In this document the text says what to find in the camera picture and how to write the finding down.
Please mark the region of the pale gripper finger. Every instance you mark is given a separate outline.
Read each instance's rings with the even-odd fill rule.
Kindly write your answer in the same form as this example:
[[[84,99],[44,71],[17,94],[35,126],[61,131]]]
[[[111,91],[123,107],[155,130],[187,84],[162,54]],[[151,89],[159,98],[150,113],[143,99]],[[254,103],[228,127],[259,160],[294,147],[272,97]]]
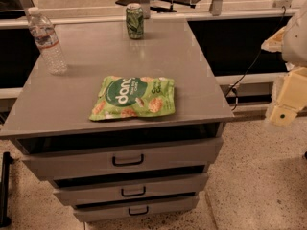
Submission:
[[[272,53],[280,52],[282,50],[284,32],[285,28],[282,27],[262,43],[261,49]]]

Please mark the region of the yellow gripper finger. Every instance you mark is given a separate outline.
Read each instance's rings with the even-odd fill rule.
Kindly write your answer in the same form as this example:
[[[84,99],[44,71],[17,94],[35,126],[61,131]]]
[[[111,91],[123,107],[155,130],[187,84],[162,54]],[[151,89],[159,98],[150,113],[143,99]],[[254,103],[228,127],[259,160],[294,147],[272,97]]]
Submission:
[[[268,120],[278,127],[289,125],[307,106],[307,68],[297,67],[273,85]]]

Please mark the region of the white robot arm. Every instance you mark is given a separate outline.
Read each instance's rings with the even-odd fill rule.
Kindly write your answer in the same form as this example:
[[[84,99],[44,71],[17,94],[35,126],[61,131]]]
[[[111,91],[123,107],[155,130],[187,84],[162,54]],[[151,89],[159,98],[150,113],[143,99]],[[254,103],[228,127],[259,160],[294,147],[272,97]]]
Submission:
[[[261,49],[280,52],[286,62],[288,73],[275,80],[266,112],[268,123],[285,127],[307,106],[307,3]]]

